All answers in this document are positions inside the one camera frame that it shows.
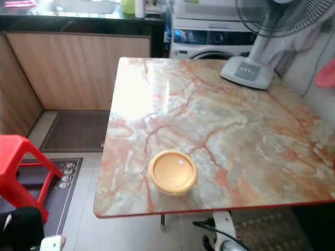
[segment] fan pole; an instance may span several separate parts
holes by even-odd
[[[255,43],[253,44],[248,56],[250,61],[260,62],[260,56],[266,46],[267,40],[268,38],[264,38],[259,35],[256,37]]]

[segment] electric fan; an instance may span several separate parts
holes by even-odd
[[[268,38],[296,33],[318,20],[333,0],[235,0],[237,13],[244,25],[257,34],[247,58],[231,57],[221,76],[240,85],[267,89],[273,68],[260,62]]]

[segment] washing machine control panel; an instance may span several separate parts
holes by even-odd
[[[210,45],[253,45],[256,35],[245,31],[174,29],[174,42]]]

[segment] doormat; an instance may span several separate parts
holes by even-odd
[[[45,153],[102,152],[108,111],[60,111],[41,145]]]
[[[312,251],[290,208],[232,211],[236,236],[250,250]]]
[[[31,163],[36,160],[24,160],[23,163]],[[82,158],[51,159],[64,176],[62,179],[54,179],[49,187],[48,195],[44,201],[44,206],[49,212],[49,218],[44,225],[44,235],[61,234],[68,214],[74,187],[78,178]],[[31,195],[38,199],[40,189],[48,174],[45,167],[23,167],[19,168],[17,179],[26,187]],[[0,197],[0,213],[13,211],[15,208],[3,197]]]

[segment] black countertop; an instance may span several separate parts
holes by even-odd
[[[150,36],[151,56],[163,51],[164,16],[136,18],[119,4],[90,0],[36,0],[35,7],[5,8],[0,0],[0,30],[23,32],[76,32]]]

